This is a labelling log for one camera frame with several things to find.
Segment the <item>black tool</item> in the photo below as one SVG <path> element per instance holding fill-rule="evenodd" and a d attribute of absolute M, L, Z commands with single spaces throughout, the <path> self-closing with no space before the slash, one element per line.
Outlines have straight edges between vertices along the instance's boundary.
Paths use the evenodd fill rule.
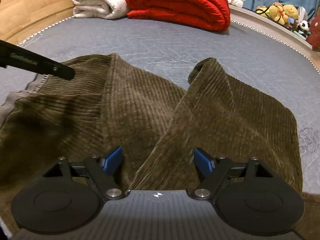
<path fill-rule="evenodd" d="M 0 40 L 0 67 L 13 66 L 39 74 L 72 80 L 75 70 L 47 57 Z"/>
<path fill-rule="evenodd" d="M 12 240 L 303 239 L 294 231 L 302 198 L 258 158 L 234 163 L 197 148 L 203 180 L 192 196 L 185 190 L 125 194 L 112 177 L 122 160 L 120 147 L 80 163 L 60 157 L 12 201 L 21 228 Z M 85 177 L 88 186 L 72 177 Z"/>

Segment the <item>olive green corduroy fabric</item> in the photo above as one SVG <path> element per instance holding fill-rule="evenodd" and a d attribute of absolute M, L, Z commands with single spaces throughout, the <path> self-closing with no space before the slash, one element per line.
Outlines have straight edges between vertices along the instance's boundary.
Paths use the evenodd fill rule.
<path fill-rule="evenodd" d="M 123 190 L 192 190 L 199 183 L 192 150 L 202 147 L 234 161 L 257 156 L 302 192 L 293 114 L 226 74 L 216 59 L 197 64 L 187 91 L 117 54 L 64 64 L 75 78 L 50 76 L 16 101 L 0 129 L 0 216 L 12 232 L 12 198 L 37 172 L 58 156 L 79 161 L 116 145 L 124 153 L 117 178 Z"/>

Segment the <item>yellow plush toy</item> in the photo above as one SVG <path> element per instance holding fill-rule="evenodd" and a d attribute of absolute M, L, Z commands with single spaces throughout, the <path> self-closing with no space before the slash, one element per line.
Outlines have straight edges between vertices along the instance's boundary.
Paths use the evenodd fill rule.
<path fill-rule="evenodd" d="M 292 4 L 284 5 L 283 11 L 285 11 L 285 14 L 287 16 L 291 17 L 294 20 L 297 20 L 299 18 L 298 10 Z"/>
<path fill-rule="evenodd" d="M 282 6 L 271 5 L 269 7 L 269 11 L 270 17 L 281 25 L 284 25 L 288 22 L 288 16 L 286 15 L 286 12 L 283 10 Z"/>
<path fill-rule="evenodd" d="M 257 6 L 256 13 L 266 18 L 270 17 L 269 8 L 267 8 L 266 6 L 262 6 L 262 7 Z"/>

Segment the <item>panda plush toy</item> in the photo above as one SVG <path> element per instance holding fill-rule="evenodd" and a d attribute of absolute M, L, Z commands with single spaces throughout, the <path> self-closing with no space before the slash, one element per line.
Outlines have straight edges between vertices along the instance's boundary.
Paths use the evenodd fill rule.
<path fill-rule="evenodd" d="M 297 26 L 297 32 L 305 37 L 306 39 L 308 38 L 308 35 L 310 35 L 310 23 L 308 23 L 306 20 L 303 20 L 301 22 L 299 22 L 298 26 Z"/>

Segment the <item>red folded blanket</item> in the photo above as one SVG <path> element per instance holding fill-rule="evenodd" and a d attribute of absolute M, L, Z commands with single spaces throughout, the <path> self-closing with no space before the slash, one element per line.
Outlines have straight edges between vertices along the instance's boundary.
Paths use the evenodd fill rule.
<path fill-rule="evenodd" d="M 177 22 L 210 31 L 225 31 L 230 25 L 227 0 L 126 0 L 132 19 Z"/>

